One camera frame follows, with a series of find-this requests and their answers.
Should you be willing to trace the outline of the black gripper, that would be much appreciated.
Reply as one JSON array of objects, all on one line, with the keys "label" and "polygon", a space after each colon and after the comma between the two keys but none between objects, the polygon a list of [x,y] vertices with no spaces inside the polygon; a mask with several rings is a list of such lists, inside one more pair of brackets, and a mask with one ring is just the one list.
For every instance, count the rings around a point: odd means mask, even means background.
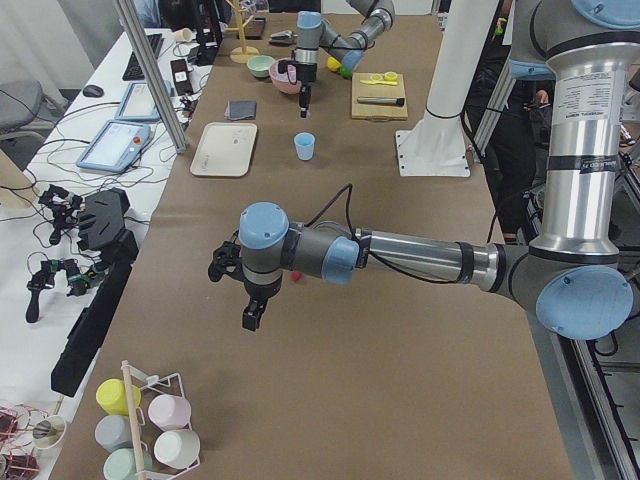
[{"label": "black gripper", "polygon": [[257,331],[268,300],[277,295],[281,289],[281,280],[278,279],[269,284],[256,284],[246,280],[244,288],[249,295],[249,304],[243,310],[242,327]]},{"label": "black gripper", "polygon": [[299,92],[300,117],[308,115],[310,106],[310,84],[316,81],[316,65],[298,63],[296,65],[296,78],[301,82]]}]

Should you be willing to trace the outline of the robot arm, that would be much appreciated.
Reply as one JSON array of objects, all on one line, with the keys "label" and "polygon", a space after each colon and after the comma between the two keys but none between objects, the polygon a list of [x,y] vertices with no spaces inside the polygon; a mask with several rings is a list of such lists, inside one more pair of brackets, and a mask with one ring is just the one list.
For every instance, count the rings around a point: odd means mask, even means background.
[{"label": "robot arm", "polygon": [[348,34],[336,30],[319,12],[301,11],[297,14],[297,43],[289,64],[295,68],[296,80],[300,82],[299,109],[302,118],[309,114],[320,50],[354,71],[375,40],[394,24],[395,7],[392,1],[348,1],[347,4],[363,16],[360,25]]},{"label": "robot arm", "polygon": [[[474,284],[536,316],[548,330],[593,340],[629,317],[634,293],[609,237],[618,137],[629,66],[639,54],[635,1],[455,1],[451,5],[424,117],[399,141],[406,176],[454,172],[429,160],[465,124],[478,126],[503,72],[516,81],[491,135],[498,172],[488,185],[503,243],[474,246],[351,225],[321,216],[291,221],[270,202],[246,208],[233,274],[250,300],[243,325],[259,326],[285,271],[334,284],[376,260],[433,284]],[[533,81],[555,85],[540,233],[517,242],[535,149],[523,105]]]}]

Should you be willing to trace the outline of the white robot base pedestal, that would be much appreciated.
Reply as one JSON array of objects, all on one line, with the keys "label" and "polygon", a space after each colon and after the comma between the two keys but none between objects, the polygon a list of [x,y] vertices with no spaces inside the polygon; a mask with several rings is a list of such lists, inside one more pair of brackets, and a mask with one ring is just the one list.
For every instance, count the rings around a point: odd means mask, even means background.
[{"label": "white robot base pedestal", "polygon": [[497,0],[451,3],[424,116],[396,132],[402,176],[470,175],[461,114],[498,9]]}]

